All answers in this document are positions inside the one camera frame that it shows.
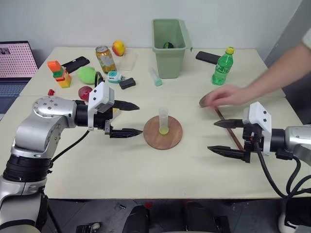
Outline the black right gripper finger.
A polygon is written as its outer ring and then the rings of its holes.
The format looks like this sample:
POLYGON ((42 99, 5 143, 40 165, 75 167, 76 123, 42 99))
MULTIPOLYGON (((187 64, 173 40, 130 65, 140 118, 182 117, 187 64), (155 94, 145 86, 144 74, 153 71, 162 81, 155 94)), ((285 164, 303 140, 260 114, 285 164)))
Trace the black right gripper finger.
POLYGON ((222 119, 215 122, 214 125, 226 129, 235 129, 244 127, 242 119, 222 119))
POLYGON ((223 157, 234 158, 250 163, 250 152, 245 150, 235 150, 226 146, 207 146, 207 148, 223 157))

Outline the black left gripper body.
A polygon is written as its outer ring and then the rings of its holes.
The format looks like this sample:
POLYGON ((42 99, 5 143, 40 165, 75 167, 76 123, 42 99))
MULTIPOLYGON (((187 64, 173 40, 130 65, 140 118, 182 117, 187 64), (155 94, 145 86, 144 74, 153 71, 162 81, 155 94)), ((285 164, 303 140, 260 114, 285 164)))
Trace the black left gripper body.
POLYGON ((110 120, 113 118, 113 109, 108 109, 106 112, 97 112, 94 115, 94 128, 104 130, 105 133, 119 133, 119 130, 114 130, 110 120))

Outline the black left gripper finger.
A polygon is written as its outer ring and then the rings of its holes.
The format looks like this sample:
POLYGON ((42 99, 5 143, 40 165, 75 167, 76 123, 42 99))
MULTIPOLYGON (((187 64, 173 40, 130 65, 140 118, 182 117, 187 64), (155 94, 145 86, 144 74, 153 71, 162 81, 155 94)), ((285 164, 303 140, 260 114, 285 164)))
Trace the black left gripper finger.
POLYGON ((113 108, 117 108, 121 111, 134 111, 134 110, 140 109, 137 105, 131 102, 126 102, 126 101, 121 101, 121 100, 114 100, 113 108))
POLYGON ((131 128, 123 128, 121 130, 111 129, 109 132, 110 138, 129 138, 142 134, 143 131, 131 128))

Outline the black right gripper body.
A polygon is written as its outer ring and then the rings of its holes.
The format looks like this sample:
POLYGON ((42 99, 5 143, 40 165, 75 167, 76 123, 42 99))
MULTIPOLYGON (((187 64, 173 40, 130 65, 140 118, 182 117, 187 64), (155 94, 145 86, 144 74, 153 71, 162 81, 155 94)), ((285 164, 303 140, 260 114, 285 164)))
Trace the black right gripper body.
POLYGON ((244 140, 244 150, 249 152, 256 152, 256 143, 258 148, 263 151, 262 127, 258 124, 246 124, 243 128, 242 138, 244 140))

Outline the person's bare hand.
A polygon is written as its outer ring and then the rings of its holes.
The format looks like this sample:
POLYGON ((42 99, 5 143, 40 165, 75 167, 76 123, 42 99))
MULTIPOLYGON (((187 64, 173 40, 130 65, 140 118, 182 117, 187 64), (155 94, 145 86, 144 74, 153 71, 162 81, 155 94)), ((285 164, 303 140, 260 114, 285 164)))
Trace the person's bare hand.
POLYGON ((225 85, 204 95, 199 104, 201 107, 224 105, 240 105, 256 98, 256 94, 248 87, 240 88, 233 85, 225 85))

